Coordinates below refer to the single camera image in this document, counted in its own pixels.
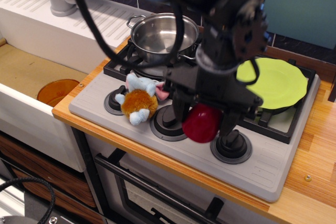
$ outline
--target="black cable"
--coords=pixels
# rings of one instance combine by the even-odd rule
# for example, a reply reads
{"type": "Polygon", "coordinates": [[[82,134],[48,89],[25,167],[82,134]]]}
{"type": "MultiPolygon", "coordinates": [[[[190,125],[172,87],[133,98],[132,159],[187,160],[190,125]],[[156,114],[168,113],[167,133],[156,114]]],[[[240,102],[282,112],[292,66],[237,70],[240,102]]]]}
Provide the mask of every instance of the black cable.
{"type": "Polygon", "coordinates": [[[252,63],[254,72],[256,74],[256,78],[253,81],[248,81],[248,82],[238,81],[240,84],[245,85],[245,86],[252,85],[252,84],[256,83],[259,79],[259,76],[260,76],[260,71],[259,71],[259,67],[258,67],[258,64],[256,62],[256,59],[253,58],[253,59],[250,59],[250,61],[252,63]]]}
{"type": "Polygon", "coordinates": [[[52,210],[55,206],[55,199],[56,199],[55,192],[54,192],[53,188],[51,187],[51,185],[47,181],[45,181],[44,179],[34,178],[34,177],[14,178],[14,179],[11,179],[11,180],[1,184],[0,185],[0,192],[2,190],[4,190],[5,188],[9,187],[9,186],[12,186],[12,185],[17,184],[17,183],[24,183],[24,182],[35,182],[35,183],[43,184],[50,191],[50,194],[51,194],[50,205],[49,205],[46,213],[43,215],[42,219],[38,222],[38,224],[45,224],[46,221],[49,219],[49,217],[51,215],[51,212],[52,212],[52,210]]]}
{"type": "Polygon", "coordinates": [[[95,22],[93,21],[91,17],[91,14],[88,10],[88,6],[85,0],[76,0],[76,3],[77,3],[77,6],[84,20],[86,21],[88,27],[93,33],[93,36],[95,37],[99,47],[111,59],[112,62],[116,64],[120,64],[125,67],[130,67],[133,69],[144,69],[144,68],[152,68],[152,67],[157,67],[161,65],[166,65],[167,63],[170,62],[170,60],[173,57],[177,57],[177,54],[182,45],[183,36],[184,36],[184,22],[183,22],[182,9],[180,5],[176,3],[171,3],[171,6],[173,7],[173,12],[175,14],[175,21],[176,21],[176,38],[175,38],[175,42],[174,42],[171,52],[166,57],[162,57],[162,60],[158,60],[158,61],[147,63],[147,64],[137,65],[137,64],[128,62],[126,60],[123,60],[122,58],[118,57],[115,52],[113,52],[110,46],[105,42],[103,36],[100,34],[99,29],[97,28],[95,22]]]}

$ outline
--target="oven window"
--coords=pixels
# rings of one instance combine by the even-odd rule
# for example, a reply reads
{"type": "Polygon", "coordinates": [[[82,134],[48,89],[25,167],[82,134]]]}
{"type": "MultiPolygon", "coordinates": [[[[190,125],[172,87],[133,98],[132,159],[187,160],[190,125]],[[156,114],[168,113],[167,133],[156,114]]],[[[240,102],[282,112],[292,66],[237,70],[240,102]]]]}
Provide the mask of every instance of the oven window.
{"type": "Polygon", "coordinates": [[[155,224],[195,224],[195,220],[116,176],[124,208],[143,220],[155,224]]]}

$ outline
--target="pot handle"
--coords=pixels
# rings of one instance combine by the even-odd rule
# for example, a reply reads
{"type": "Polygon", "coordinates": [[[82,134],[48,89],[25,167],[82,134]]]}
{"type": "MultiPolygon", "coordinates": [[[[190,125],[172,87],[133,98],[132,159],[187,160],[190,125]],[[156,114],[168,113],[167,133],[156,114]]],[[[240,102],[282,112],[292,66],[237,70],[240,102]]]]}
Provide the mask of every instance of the pot handle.
{"type": "Polygon", "coordinates": [[[187,56],[187,55],[182,55],[182,54],[178,54],[177,56],[178,56],[179,58],[180,58],[180,57],[186,58],[186,59],[188,59],[188,60],[195,60],[195,59],[196,59],[196,57],[189,57],[189,56],[187,56]]]}
{"type": "Polygon", "coordinates": [[[131,26],[130,25],[130,22],[131,22],[131,20],[132,19],[134,19],[134,18],[140,18],[140,17],[144,17],[144,18],[146,18],[146,16],[145,15],[136,15],[136,16],[132,16],[132,17],[130,17],[129,19],[128,19],[128,21],[127,21],[127,23],[126,23],[126,25],[129,27],[129,28],[133,28],[133,26],[131,26]]]}

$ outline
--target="red cup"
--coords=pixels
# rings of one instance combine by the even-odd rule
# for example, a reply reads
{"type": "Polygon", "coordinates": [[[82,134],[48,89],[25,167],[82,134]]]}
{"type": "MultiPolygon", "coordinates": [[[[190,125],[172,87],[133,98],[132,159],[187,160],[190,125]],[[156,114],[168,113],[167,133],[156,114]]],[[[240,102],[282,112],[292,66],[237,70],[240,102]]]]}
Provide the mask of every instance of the red cup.
{"type": "Polygon", "coordinates": [[[198,143],[212,141],[218,133],[222,112],[219,109],[198,103],[182,123],[184,134],[198,143]]]}

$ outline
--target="pink ear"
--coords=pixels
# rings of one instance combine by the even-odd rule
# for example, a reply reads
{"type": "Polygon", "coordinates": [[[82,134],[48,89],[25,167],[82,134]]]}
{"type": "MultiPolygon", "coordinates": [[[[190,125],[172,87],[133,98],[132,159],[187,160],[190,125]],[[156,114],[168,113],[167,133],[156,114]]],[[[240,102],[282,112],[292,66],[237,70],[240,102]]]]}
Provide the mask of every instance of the pink ear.
{"type": "Polygon", "coordinates": [[[163,89],[163,82],[160,82],[159,84],[156,85],[155,89],[156,96],[160,101],[166,100],[169,96],[169,92],[163,91],[162,89],[163,89]]]}

